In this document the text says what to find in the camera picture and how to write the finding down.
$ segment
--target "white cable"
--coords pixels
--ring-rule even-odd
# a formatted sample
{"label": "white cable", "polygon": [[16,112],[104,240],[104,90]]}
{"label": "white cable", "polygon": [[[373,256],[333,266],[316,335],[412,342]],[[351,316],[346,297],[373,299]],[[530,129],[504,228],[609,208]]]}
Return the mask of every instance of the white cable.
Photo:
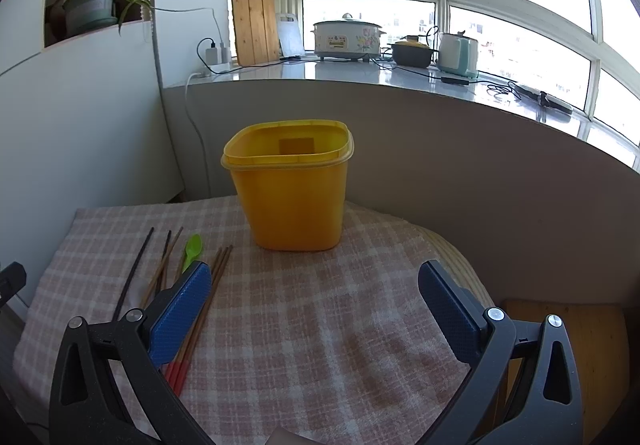
{"label": "white cable", "polygon": [[212,197],[211,194],[211,180],[209,178],[209,164],[207,162],[207,148],[204,145],[204,140],[202,139],[202,135],[200,134],[200,130],[198,129],[196,123],[194,122],[193,118],[191,118],[191,114],[189,112],[189,96],[187,95],[187,91],[189,90],[189,84],[191,83],[191,79],[193,77],[200,77],[202,74],[200,72],[195,72],[192,73],[191,75],[189,75],[189,77],[187,78],[187,83],[184,85],[184,110],[187,112],[187,118],[189,118],[189,121],[191,122],[191,125],[193,126],[193,129],[196,131],[196,134],[198,135],[198,139],[200,141],[200,147],[202,148],[202,158],[204,160],[204,172],[207,176],[207,191],[209,192],[209,197]]}
{"label": "white cable", "polygon": [[211,10],[213,14],[213,21],[216,23],[216,29],[218,30],[218,37],[220,38],[220,44],[222,46],[225,45],[224,40],[222,39],[222,34],[220,33],[220,26],[218,25],[218,20],[216,19],[216,11],[210,6],[203,6],[201,8],[185,8],[183,10],[172,10],[170,8],[158,8],[154,7],[154,10],[160,10],[161,12],[197,12],[198,10]]}

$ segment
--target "wooden stool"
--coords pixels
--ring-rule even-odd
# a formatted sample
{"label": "wooden stool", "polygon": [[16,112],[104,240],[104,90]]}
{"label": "wooden stool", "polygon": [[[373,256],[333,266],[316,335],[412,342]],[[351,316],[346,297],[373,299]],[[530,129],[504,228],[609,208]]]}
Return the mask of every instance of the wooden stool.
{"label": "wooden stool", "polygon": [[[506,300],[502,308],[512,319],[542,322],[553,313],[564,321],[582,392],[583,443],[607,424],[629,389],[629,345],[622,309],[613,305],[558,304]],[[509,366],[508,392],[520,359]]]}

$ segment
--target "yellow plastic container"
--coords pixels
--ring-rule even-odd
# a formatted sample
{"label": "yellow plastic container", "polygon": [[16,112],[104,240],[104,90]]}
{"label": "yellow plastic container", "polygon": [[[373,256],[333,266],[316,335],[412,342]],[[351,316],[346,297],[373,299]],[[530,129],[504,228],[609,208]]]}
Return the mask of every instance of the yellow plastic container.
{"label": "yellow plastic container", "polygon": [[326,250],[342,232],[353,138],[335,120],[287,120],[243,129],[226,144],[256,243],[271,250]]}

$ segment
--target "white electric pot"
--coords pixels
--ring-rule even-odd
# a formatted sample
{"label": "white electric pot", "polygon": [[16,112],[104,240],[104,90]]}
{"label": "white electric pot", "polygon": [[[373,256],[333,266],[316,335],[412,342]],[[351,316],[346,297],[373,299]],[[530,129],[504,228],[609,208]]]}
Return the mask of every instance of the white electric pot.
{"label": "white electric pot", "polygon": [[458,34],[440,34],[438,63],[440,70],[468,78],[478,76],[478,40]]}
{"label": "white electric pot", "polygon": [[367,59],[380,56],[380,25],[351,19],[345,14],[337,21],[321,21],[314,24],[316,49],[314,53],[325,57]]}

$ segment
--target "green flower pot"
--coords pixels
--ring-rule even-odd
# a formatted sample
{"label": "green flower pot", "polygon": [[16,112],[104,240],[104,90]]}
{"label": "green flower pot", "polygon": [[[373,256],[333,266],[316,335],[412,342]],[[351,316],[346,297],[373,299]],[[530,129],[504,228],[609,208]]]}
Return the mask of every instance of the green flower pot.
{"label": "green flower pot", "polygon": [[113,16],[113,0],[67,0],[63,8],[67,37],[112,26],[118,22],[118,18]]}

